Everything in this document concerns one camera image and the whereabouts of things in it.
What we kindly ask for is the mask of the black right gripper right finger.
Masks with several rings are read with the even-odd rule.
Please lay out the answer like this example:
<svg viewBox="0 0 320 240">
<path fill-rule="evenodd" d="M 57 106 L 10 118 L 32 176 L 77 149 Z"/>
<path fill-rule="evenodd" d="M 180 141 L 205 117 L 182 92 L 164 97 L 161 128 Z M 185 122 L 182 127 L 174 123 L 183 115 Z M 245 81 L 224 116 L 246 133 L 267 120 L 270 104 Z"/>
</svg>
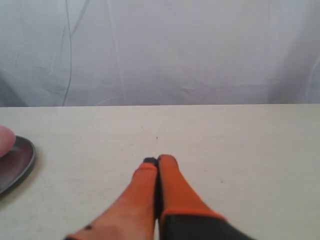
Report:
<svg viewBox="0 0 320 240">
<path fill-rule="evenodd" d="M 172 155 L 158 158 L 162 193 L 161 240 L 251 240 L 208 207 L 193 190 Z"/>
</svg>

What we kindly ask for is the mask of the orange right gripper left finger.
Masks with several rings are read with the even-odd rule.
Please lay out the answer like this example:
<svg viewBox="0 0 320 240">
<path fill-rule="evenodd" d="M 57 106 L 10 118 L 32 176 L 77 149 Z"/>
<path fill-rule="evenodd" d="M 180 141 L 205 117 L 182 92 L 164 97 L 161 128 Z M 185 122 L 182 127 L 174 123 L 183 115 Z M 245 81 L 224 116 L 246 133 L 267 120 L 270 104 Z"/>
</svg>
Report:
<svg viewBox="0 0 320 240">
<path fill-rule="evenodd" d="M 66 240 L 152 240 L 155 232 L 157 159 L 143 160 L 116 201 Z"/>
</svg>

